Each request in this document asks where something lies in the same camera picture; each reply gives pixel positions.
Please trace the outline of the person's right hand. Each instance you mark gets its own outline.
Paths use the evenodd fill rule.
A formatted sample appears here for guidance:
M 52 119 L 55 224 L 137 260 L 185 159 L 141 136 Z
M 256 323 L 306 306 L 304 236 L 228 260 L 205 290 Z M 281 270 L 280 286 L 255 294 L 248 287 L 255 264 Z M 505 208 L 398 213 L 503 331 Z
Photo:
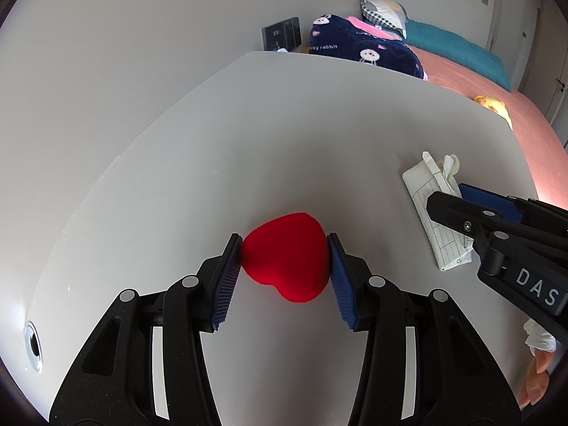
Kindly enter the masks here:
M 535 350 L 533 363 L 523 381 L 518 398 L 518 405 L 521 409 L 528 405 L 534 406 L 545 395 L 550 383 L 548 368 L 553 363 L 554 357 L 555 354 L 552 352 Z

